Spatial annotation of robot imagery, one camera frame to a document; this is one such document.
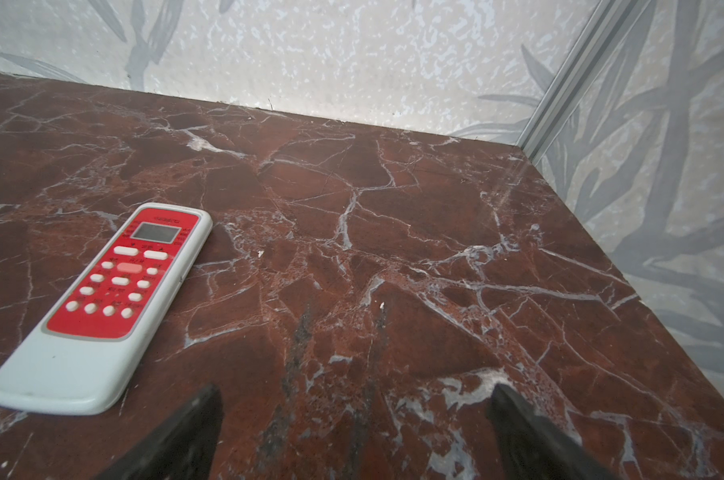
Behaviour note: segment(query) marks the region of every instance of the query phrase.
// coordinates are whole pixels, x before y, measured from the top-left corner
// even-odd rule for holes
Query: white remote control
[[[94,415],[114,405],[212,229],[184,206],[138,207],[0,368],[0,406]]]

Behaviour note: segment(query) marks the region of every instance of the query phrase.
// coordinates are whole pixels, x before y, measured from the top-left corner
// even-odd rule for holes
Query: white wall
[[[0,0],[0,72],[513,143],[595,4]]]

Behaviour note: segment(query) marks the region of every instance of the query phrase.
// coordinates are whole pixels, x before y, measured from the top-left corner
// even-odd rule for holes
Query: marble surface
[[[0,75],[0,365],[130,212],[215,220],[92,417],[0,408],[0,478],[86,478],[207,382],[212,478],[498,478],[497,382],[624,478],[724,478],[724,400],[518,148]]]

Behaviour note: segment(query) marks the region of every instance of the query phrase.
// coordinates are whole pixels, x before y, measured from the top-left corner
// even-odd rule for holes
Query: remote button
[[[143,253],[143,256],[146,258],[151,258],[152,260],[166,260],[169,255],[167,255],[167,252],[157,252],[155,250],[146,250]]]
[[[137,264],[117,264],[117,270],[128,274],[139,274],[143,270],[143,266]]]
[[[115,246],[114,253],[119,255],[136,256],[137,248],[133,248],[131,246]]]

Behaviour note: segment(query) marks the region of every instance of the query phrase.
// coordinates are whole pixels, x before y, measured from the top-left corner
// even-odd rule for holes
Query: black object
[[[510,386],[492,390],[487,418],[495,428],[508,480],[617,480]]]
[[[521,395],[496,385],[487,407],[507,480],[617,480]],[[221,391],[205,386],[97,480],[207,480],[221,434]]]
[[[97,480],[207,480],[223,423],[221,390],[210,384]]]

